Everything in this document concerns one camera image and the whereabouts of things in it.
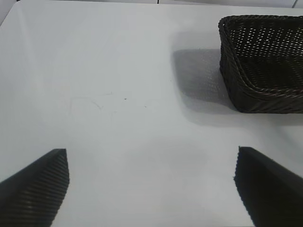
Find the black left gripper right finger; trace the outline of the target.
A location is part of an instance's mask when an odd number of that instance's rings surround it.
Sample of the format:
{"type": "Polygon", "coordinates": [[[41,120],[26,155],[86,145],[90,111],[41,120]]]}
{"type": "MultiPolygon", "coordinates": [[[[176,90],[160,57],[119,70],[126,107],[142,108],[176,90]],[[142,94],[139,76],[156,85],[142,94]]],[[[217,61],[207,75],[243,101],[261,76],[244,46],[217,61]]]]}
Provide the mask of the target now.
{"type": "Polygon", "coordinates": [[[301,227],[303,179],[251,147],[239,147],[234,182],[253,225],[301,227]]]}

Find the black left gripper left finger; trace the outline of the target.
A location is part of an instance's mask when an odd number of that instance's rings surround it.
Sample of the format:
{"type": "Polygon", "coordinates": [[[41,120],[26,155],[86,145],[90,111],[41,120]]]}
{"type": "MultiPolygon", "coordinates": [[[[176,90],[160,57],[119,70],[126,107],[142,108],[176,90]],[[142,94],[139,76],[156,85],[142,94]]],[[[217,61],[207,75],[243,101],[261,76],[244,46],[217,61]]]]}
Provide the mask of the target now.
{"type": "Polygon", "coordinates": [[[0,183],[0,225],[51,226],[69,183],[66,149],[49,151],[0,183]]]}

